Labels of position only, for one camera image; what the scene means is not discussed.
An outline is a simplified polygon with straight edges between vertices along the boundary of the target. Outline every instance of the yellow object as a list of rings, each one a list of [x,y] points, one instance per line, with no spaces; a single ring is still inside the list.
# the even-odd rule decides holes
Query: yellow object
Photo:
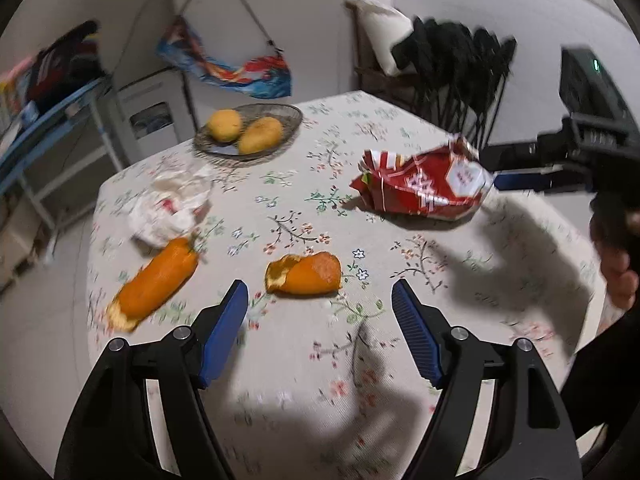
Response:
[[[249,124],[244,131],[238,140],[238,153],[247,155],[268,150],[277,146],[282,136],[282,123],[274,117],[263,117]]]
[[[171,240],[148,266],[120,289],[107,307],[109,325],[132,332],[188,280],[198,266],[198,253],[187,238]]]
[[[218,110],[207,121],[207,128],[218,142],[232,142],[240,136],[242,117],[235,110]]]
[[[264,281],[267,292],[308,296],[337,291],[341,278],[340,260],[323,252],[311,256],[287,254],[269,264]]]

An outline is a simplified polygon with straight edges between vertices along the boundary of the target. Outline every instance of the human hand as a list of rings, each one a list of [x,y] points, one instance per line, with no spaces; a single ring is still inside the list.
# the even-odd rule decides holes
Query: human hand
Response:
[[[640,212],[628,213],[626,225],[632,233],[640,235]],[[636,302],[640,283],[638,274],[629,269],[629,254],[607,244],[602,226],[595,216],[591,218],[590,234],[600,255],[600,272],[607,281],[607,293],[611,303],[622,310],[629,310]]]

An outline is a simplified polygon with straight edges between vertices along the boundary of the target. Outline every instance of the tablecloth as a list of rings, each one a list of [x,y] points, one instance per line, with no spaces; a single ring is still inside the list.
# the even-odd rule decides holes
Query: tablecloth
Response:
[[[556,384],[582,336],[592,338],[604,284],[588,240],[533,193],[492,191],[457,223],[381,215],[349,188],[366,149],[411,154],[446,134],[364,92],[299,105],[293,143],[256,164],[219,164],[190,142],[110,178],[100,189],[88,260],[88,338],[95,362],[116,334],[104,309],[150,256],[127,214],[154,176],[209,164],[211,209],[193,277],[130,335],[160,339],[217,304],[236,278],[248,313],[223,376],[201,393],[239,479],[400,478],[417,449],[438,392],[415,367],[390,309],[392,284],[409,281],[425,304],[478,338],[530,338]],[[342,288],[330,298],[267,294],[264,271],[287,253],[336,254]],[[481,400],[461,470],[479,456],[491,403]],[[161,462],[177,471],[163,427],[157,383],[148,384]]]

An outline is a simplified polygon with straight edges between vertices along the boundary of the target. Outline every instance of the white pillow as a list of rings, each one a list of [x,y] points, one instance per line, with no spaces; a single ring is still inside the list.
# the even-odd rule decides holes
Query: white pillow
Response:
[[[399,10],[377,0],[348,1],[358,7],[360,24],[367,33],[380,68],[386,75],[399,75],[391,48],[414,31],[411,20]]]

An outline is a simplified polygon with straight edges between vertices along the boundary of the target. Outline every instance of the blue table frame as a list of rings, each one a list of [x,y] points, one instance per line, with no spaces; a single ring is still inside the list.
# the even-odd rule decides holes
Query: blue table frame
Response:
[[[56,221],[44,207],[42,200],[75,174],[78,174],[79,171],[105,155],[108,155],[111,159],[116,172],[124,169],[124,165],[116,154],[110,139],[110,133],[104,126],[104,121],[97,106],[97,100],[109,92],[115,97],[109,77],[105,76],[91,81],[39,117],[0,156],[0,174],[4,173],[4,176],[0,177],[0,194],[6,192],[9,187],[18,182],[34,209],[42,218],[42,221],[51,230],[45,261],[52,260],[60,231],[79,216],[94,208],[95,201],[85,205],[73,215],[59,218]],[[59,120],[61,113],[65,117],[62,122]],[[78,124],[89,117],[94,121],[100,134],[102,146],[62,171],[42,189],[34,191],[25,177],[25,170],[47,153],[60,139],[71,133]]]

